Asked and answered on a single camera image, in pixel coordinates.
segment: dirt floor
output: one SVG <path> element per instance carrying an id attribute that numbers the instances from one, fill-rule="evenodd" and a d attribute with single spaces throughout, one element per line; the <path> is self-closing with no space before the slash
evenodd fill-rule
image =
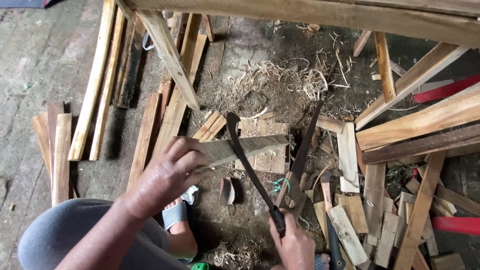
<path id="1" fill-rule="evenodd" d="M 17 243 L 28 225 L 51 205 L 49 177 L 33 132 L 31 119 L 49 103 L 64 100 L 67 110 L 80 113 L 95 53 L 101 16 L 101 1 L 62 1 L 47 10 L 0 11 L 0 267 L 20 269 Z M 233 111 L 250 117 L 274 111 L 276 121 L 288 123 L 291 131 L 305 128 L 317 101 L 325 101 L 322 112 L 332 117 L 358 116 L 381 94 L 380 81 L 372 81 L 378 65 L 373 37 L 361 55 L 352 56 L 360 30 L 322 26 L 311 33 L 304 24 L 212 16 L 216 40 L 206 46 L 197 73 L 196 89 L 200 111 L 188 111 L 181 134 L 193 135 L 204 124 L 209 110 L 223 115 Z M 387 34 L 390 58 L 408 70 L 437 43 Z M 479 51 L 472 49 L 431 81 L 460 80 L 480 71 Z M 109 109 L 107 132 L 100 161 L 71 163 L 71 179 L 80 197 L 115 200 L 123 194 L 132 164 L 144 104 L 157 91 L 163 63 L 154 50 L 146 54 L 142 83 L 134 108 Z M 330 85 L 324 90 L 319 73 Z M 384 123 L 428 107 L 389 110 L 369 126 Z M 397 109 L 414 107 L 408 98 Z M 321 143 L 326 134 L 318 136 Z M 221 131 L 218 138 L 226 138 Z M 311 149 L 305 172 L 314 173 L 333 155 Z M 392 198 L 407 191 L 402 185 L 412 166 L 389 169 L 386 187 Z M 216 168 L 218 177 L 199 184 L 191 207 L 191 225 L 199 243 L 197 261 L 223 264 L 221 269 L 268 269 L 279 262 L 269 234 L 268 209 L 243 171 L 231 164 Z M 259 172 L 272 190 L 272 181 L 283 175 Z M 234 208 L 218 205 L 220 177 L 232 176 L 237 191 Z M 442 180 L 446 187 L 478 201 L 480 155 L 470 154 L 445 161 Z M 339 192 L 338 182 L 334 190 Z M 323 200 L 317 186 L 314 202 Z M 469 216 L 457 208 L 456 216 Z M 324 238 L 307 201 L 300 224 L 314 237 L 317 250 L 324 251 Z M 440 253 L 456 251 L 468 269 L 479 269 L 480 238 L 435 232 Z"/>

